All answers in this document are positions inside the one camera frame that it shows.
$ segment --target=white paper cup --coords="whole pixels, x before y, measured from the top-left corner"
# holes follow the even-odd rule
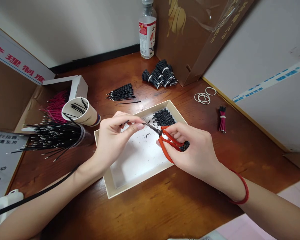
[[[85,110],[85,113],[82,114],[78,112],[77,110],[73,109],[71,107],[71,104],[79,104],[83,106],[83,103],[81,101],[81,97],[73,98],[69,102],[67,102],[63,108],[62,108],[62,117],[69,121],[69,118],[64,115],[64,113],[73,115],[73,116],[78,116],[78,118],[72,118],[72,120],[76,123],[80,123],[83,125],[87,125],[90,127],[94,127],[98,125],[101,121],[100,115],[97,113],[97,111],[90,105],[89,101],[85,98],[82,98],[83,101],[88,105],[87,110]]]

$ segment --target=bottle label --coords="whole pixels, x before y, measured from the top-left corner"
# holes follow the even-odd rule
[[[156,22],[148,24],[139,22],[140,51],[143,56],[150,57],[154,54]]]

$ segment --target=right hand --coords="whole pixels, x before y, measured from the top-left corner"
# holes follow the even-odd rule
[[[189,148],[184,152],[163,142],[177,167],[205,182],[217,174],[222,164],[217,159],[209,132],[184,123],[173,124],[166,131],[180,143],[190,142]]]

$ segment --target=plastic bottle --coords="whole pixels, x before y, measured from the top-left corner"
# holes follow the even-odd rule
[[[139,18],[139,38],[141,57],[149,59],[154,55],[156,38],[157,13],[152,4],[153,0],[142,0],[143,11]]]

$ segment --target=bottle cap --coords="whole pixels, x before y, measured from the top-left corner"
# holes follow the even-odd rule
[[[142,4],[147,5],[147,4],[152,4],[153,0],[142,0]]]

